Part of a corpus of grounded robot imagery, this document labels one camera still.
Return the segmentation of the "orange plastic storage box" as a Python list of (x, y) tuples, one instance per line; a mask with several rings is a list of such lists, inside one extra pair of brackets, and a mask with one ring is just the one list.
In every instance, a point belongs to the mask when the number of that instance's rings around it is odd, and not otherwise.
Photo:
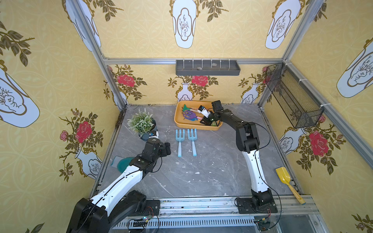
[(212, 111), (211, 102), (202, 101), (180, 101), (176, 106), (174, 122), (177, 127), (184, 129), (197, 129), (205, 131), (217, 131), (223, 125), (217, 121), (209, 125), (201, 123), (203, 114), (198, 112), (198, 108), (203, 106), (206, 110)]

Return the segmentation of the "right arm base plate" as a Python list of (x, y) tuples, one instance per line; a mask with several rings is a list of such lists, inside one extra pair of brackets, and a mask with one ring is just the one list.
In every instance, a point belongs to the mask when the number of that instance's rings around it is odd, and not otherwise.
[(269, 202), (260, 202), (256, 198), (235, 198), (235, 206), (240, 214), (272, 214), (278, 213), (278, 208), (273, 199)]

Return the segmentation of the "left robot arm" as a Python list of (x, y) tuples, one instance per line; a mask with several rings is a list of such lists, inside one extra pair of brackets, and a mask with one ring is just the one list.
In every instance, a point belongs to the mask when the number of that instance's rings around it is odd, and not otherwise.
[(108, 233), (134, 213), (145, 210), (146, 196), (132, 188), (152, 172), (158, 159), (171, 155), (168, 142), (157, 137), (147, 140), (142, 153), (133, 158), (125, 171), (107, 188), (90, 199), (77, 202), (68, 233)]

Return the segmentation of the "purple rake pink handle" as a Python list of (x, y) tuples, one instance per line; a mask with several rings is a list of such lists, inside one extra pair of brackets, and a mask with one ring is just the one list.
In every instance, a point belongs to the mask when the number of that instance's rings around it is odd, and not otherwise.
[(183, 112), (184, 119), (188, 119), (190, 121), (200, 121), (203, 118), (201, 116), (197, 116), (194, 112)]

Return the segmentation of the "light blue hand rake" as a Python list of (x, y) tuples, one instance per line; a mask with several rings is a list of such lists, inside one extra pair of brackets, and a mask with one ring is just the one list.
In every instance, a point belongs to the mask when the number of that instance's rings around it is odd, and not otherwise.
[(178, 142), (177, 156), (182, 157), (182, 142), (185, 140), (185, 130), (179, 129), (175, 131), (175, 139)]
[(198, 139), (197, 129), (187, 129), (187, 134), (189, 141), (191, 141), (193, 156), (197, 156), (197, 150), (195, 146), (195, 141)]

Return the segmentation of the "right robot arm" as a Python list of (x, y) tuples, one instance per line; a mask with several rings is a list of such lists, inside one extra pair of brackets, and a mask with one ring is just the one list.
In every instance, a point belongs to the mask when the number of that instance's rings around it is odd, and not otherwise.
[(254, 122), (246, 122), (235, 116), (229, 109), (208, 111), (200, 107), (198, 112), (204, 117), (202, 124), (209, 125), (221, 121), (231, 126), (236, 132), (236, 146), (242, 152), (251, 178), (252, 202), (256, 209), (271, 205), (274, 201), (271, 188), (268, 186), (259, 158), (260, 141)]

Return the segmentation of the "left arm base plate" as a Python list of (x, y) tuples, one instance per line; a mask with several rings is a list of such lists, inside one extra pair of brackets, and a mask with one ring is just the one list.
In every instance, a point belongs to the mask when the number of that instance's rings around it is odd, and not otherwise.
[(160, 200), (147, 200), (139, 210), (129, 216), (158, 216), (160, 212)]

